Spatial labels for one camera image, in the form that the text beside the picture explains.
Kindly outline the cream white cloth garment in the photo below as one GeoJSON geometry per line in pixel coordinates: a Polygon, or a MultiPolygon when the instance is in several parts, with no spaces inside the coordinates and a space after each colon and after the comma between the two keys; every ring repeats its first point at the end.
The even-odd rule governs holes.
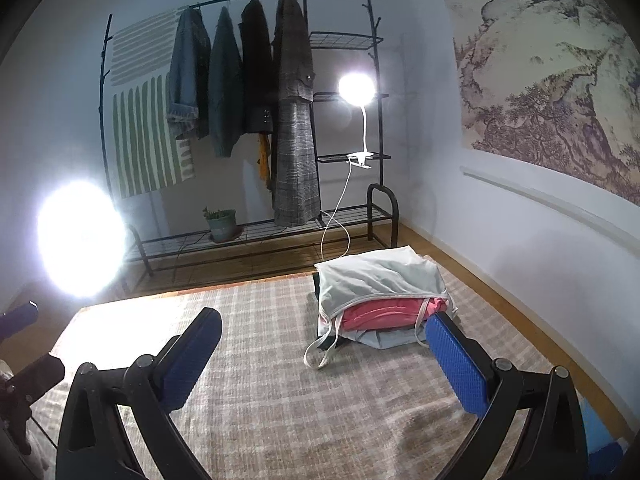
{"type": "MultiPolygon", "coordinates": [[[[330,320],[375,299],[439,297],[457,307],[437,264],[409,246],[343,256],[318,263],[316,271],[321,305],[330,320]]],[[[312,370],[327,366],[337,350],[320,350],[318,342],[317,337],[304,353],[304,364],[312,370]]]]}

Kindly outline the black metal clothes rack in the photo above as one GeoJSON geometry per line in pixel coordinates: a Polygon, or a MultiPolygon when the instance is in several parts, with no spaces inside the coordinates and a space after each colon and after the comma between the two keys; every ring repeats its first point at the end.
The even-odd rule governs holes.
{"type": "MultiPolygon", "coordinates": [[[[378,34],[378,25],[380,17],[374,15],[372,0],[361,0],[362,6],[367,10],[369,15],[370,32],[368,34],[358,34],[358,32],[329,32],[328,30],[312,30],[308,34],[310,46],[312,50],[344,50],[344,51],[362,51],[367,52],[374,65],[374,85],[376,90],[381,89],[380,81],[380,56],[378,55],[378,45],[384,40],[378,34]]],[[[308,0],[302,0],[303,14],[308,25],[309,11],[308,0]]],[[[100,73],[100,97],[99,97],[99,126],[101,151],[103,160],[103,169],[106,177],[107,191],[113,197],[114,183],[110,170],[111,149],[107,147],[106,134],[104,127],[105,118],[105,81],[107,71],[105,69],[105,60],[108,47],[111,41],[111,24],[113,14],[107,19],[106,29],[103,39],[101,51],[101,73],[100,73]]],[[[168,266],[152,266],[152,260],[166,259],[170,257],[178,258],[183,254],[191,252],[207,252],[217,248],[226,248],[239,244],[261,243],[266,240],[277,240],[278,238],[303,235],[313,232],[319,232],[324,229],[347,228],[348,226],[367,226],[367,239],[375,240],[383,248],[395,247],[398,243],[399,233],[399,205],[394,192],[384,185],[384,162],[390,160],[392,156],[384,153],[384,122],[383,122],[383,100],[388,98],[386,93],[378,92],[371,100],[376,107],[376,123],[378,124],[378,150],[374,152],[367,151],[367,141],[363,137],[363,149],[361,152],[352,154],[338,153],[319,155],[317,150],[317,131],[314,123],[314,104],[336,103],[347,101],[344,100],[340,92],[314,92],[311,102],[311,128],[314,134],[314,148],[316,149],[317,169],[320,165],[325,164],[349,164],[352,168],[370,169],[372,162],[378,163],[378,176],[376,181],[369,184],[367,189],[367,198],[364,204],[352,206],[335,207],[335,216],[333,212],[321,211],[317,218],[314,218],[303,226],[294,226],[294,228],[278,228],[273,220],[260,220],[254,222],[240,223],[242,234],[235,240],[227,243],[215,243],[210,237],[209,229],[203,231],[193,231],[179,233],[176,235],[160,236],[142,240],[138,230],[134,226],[128,226],[128,230],[134,240],[127,249],[125,255],[125,263],[141,263],[143,266],[143,274],[140,280],[144,278],[152,278],[156,272],[166,269],[177,269],[178,264],[168,266]],[[378,206],[374,202],[373,192],[378,191],[387,196],[390,200],[391,211],[378,206]],[[374,224],[381,221],[390,221],[392,234],[390,234],[390,244],[385,244],[381,237],[374,232],[374,224]]]]}

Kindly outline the plaid beige bed blanket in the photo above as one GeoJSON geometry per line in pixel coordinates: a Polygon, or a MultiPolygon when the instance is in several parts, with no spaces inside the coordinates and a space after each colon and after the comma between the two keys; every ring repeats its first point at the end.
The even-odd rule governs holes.
{"type": "Polygon", "coordinates": [[[174,422],[216,479],[431,479],[473,425],[418,344],[348,344],[323,370],[306,367],[307,275],[88,307],[53,352],[69,372],[122,367],[205,307],[222,316],[221,342],[174,422]]]}

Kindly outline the potted green plant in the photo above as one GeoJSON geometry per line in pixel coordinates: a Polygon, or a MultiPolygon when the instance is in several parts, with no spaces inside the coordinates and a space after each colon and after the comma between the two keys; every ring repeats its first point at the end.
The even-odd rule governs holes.
{"type": "Polygon", "coordinates": [[[227,243],[242,234],[242,228],[236,223],[234,209],[209,210],[205,207],[203,217],[208,224],[210,237],[215,243],[227,243]]]}

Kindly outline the dark green folded garment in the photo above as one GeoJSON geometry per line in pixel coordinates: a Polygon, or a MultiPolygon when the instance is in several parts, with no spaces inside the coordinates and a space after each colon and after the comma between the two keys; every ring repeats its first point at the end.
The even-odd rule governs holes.
{"type": "Polygon", "coordinates": [[[343,336],[338,336],[335,328],[331,324],[329,315],[326,313],[326,308],[322,307],[320,301],[320,275],[317,271],[311,274],[312,281],[314,282],[314,298],[318,301],[318,321],[317,321],[317,337],[321,339],[326,336],[326,339],[322,341],[319,346],[320,350],[328,350],[332,344],[335,344],[335,348],[341,349],[350,344],[352,341],[343,336]]]}

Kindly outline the red folded garment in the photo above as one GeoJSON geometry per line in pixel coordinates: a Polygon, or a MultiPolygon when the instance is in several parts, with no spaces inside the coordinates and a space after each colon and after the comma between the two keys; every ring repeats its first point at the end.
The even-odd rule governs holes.
{"type": "Polygon", "coordinates": [[[448,300],[431,298],[375,299],[345,310],[341,328],[344,330],[393,330],[420,326],[429,316],[446,312],[448,300]]]}

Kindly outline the green striped hanging towel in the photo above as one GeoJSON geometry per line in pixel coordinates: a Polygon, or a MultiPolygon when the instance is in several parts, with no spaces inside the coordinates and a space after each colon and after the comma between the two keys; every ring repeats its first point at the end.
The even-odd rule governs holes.
{"type": "Polygon", "coordinates": [[[159,191],[195,176],[190,142],[175,139],[166,117],[181,12],[165,11],[111,34],[108,116],[112,176],[120,198],[159,191]]]}

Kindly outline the blue denim hanging jacket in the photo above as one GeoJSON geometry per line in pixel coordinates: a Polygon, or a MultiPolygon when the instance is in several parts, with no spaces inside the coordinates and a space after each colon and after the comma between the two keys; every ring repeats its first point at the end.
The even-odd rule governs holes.
{"type": "Polygon", "coordinates": [[[210,40],[200,10],[179,18],[168,75],[166,120],[176,140],[208,135],[210,40]]]}

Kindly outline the yellow hanging scarf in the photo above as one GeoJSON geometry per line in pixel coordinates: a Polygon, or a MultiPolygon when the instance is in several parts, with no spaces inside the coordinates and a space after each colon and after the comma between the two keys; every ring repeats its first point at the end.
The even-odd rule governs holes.
{"type": "Polygon", "coordinates": [[[257,165],[259,177],[265,183],[268,190],[272,189],[270,167],[271,145],[267,133],[258,134],[258,159],[257,165]]]}

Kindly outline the dark green hanging jacket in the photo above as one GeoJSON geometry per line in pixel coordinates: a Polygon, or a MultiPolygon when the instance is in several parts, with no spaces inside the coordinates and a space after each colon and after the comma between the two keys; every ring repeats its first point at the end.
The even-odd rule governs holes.
{"type": "Polygon", "coordinates": [[[208,128],[215,155],[229,158],[243,134],[242,60],[229,10],[219,13],[209,55],[208,128]]]}

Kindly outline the black hanging jacket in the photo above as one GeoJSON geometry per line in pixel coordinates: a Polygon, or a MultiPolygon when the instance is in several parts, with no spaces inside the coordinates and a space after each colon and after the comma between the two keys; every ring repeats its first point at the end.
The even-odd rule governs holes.
{"type": "Polygon", "coordinates": [[[244,126],[246,133],[273,132],[273,95],[276,85],[270,36],[264,8],[250,0],[241,13],[244,126]]]}

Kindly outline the landscape painting wall tapestry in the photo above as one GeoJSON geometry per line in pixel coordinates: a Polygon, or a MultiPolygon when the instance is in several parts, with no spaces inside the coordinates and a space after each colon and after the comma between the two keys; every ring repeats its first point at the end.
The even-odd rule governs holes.
{"type": "Polygon", "coordinates": [[[467,148],[639,201],[639,52],[604,0],[445,0],[467,148]]]}

